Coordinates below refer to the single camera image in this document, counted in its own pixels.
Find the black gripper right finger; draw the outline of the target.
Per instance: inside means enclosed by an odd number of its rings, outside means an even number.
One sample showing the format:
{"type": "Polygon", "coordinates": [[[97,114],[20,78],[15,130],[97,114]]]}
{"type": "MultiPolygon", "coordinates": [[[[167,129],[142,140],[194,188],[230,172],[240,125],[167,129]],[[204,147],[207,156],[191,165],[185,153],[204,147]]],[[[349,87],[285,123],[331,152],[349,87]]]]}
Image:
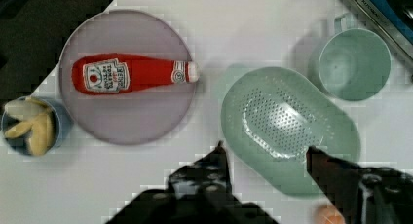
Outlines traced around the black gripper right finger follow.
{"type": "Polygon", "coordinates": [[[315,146],[307,172],[342,214],[346,224],[412,224],[413,180],[388,167],[362,167],[315,146]]]}

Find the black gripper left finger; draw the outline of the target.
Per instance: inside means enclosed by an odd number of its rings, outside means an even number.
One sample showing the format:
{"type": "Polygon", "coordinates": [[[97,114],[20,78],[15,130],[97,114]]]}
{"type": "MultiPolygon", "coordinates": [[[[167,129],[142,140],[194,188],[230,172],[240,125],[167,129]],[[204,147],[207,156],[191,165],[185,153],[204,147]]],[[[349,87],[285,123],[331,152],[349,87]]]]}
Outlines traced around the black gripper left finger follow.
{"type": "Polygon", "coordinates": [[[166,189],[141,192],[106,224],[279,224],[232,192],[223,143],[168,177],[166,189]]]}

